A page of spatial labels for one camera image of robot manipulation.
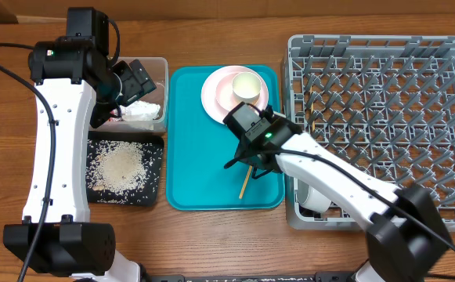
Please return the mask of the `white napkin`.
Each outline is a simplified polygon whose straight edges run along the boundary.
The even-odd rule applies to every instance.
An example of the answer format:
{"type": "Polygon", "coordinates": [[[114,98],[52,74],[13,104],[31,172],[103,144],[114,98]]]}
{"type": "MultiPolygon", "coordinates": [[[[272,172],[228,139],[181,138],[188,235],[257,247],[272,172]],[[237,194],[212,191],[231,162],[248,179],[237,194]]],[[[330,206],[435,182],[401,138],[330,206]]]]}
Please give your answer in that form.
{"type": "Polygon", "coordinates": [[[121,118],[123,121],[152,121],[158,117],[160,110],[159,104],[138,100],[121,108],[121,118]]]}

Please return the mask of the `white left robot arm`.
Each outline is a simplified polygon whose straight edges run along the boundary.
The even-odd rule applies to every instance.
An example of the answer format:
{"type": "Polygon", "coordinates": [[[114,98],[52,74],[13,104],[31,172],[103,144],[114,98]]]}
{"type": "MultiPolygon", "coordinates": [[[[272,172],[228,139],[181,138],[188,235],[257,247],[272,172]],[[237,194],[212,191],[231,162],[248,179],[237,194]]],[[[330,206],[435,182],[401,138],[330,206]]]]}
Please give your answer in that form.
{"type": "Polygon", "coordinates": [[[138,60],[109,51],[115,23],[92,7],[67,12],[67,31],[38,42],[28,64],[38,98],[31,189],[21,221],[7,225],[3,243],[24,269],[83,281],[146,281],[145,268],[115,246],[108,223],[90,219],[85,185],[90,128],[152,92],[138,60]]]}

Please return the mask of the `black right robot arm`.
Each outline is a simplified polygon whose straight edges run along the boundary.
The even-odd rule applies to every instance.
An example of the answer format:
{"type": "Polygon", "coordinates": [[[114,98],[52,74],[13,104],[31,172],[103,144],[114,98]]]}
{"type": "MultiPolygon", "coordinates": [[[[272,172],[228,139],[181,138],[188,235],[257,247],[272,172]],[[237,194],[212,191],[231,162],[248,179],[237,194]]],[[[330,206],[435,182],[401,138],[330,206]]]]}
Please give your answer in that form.
{"type": "Polygon", "coordinates": [[[425,188],[375,179],[284,117],[244,107],[224,122],[240,141],[237,161],[306,183],[364,230],[369,258],[353,280],[422,281],[447,251],[450,234],[425,188]]]}

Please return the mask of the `grey rice bowl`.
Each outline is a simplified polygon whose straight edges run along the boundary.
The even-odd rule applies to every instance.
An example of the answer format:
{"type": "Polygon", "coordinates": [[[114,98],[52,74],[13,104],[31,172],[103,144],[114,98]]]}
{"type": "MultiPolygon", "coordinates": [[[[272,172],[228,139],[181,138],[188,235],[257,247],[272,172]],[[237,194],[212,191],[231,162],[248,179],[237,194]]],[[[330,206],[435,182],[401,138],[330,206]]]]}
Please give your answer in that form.
{"type": "Polygon", "coordinates": [[[298,180],[297,201],[301,207],[317,213],[326,212],[331,205],[331,200],[301,180],[298,180]]]}

